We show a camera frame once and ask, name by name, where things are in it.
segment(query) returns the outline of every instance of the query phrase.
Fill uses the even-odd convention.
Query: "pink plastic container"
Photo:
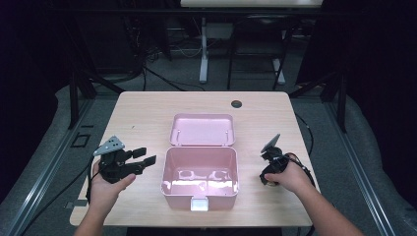
[[[177,114],[166,154],[161,191],[172,208],[231,209],[238,185],[233,118]]]

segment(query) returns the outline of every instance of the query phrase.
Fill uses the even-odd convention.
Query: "pink lid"
[[[171,130],[174,146],[231,146],[233,117],[228,114],[177,114]]]

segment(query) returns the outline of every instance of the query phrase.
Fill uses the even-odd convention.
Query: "table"
[[[184,8],[289,8],[289,9],[320,9],[323,0],[181,0]],[[202,64],[200,66],[200,83],[208,81],[209,56],[207,51],[207,23],[202,19]],[[279,68],[279,61],[273,60],[273,68]],[[281,72],[278,83],[285,85]]]
[[[240,108],[231,105],[242,102]],[[233,116],[238,156],[239,193],[231,210],[189,211],[169,207],[160,190],[173,117],[178,113]],[[125,150],[146,147],[156,164],[123,191],[105,225],[147,227],[310,226],[298,198],[280,186],[264,186],[259,175],[268,165],[261,149],[277,133],[277,146],[294,152],[311,166],[289,97],[284,92],[258,91],[126,91],[120,94],[101,144],[116,135]],[[79,199],[84,200],[87,182]],[[87,206],[75,206],[70,221],[79,225]]]

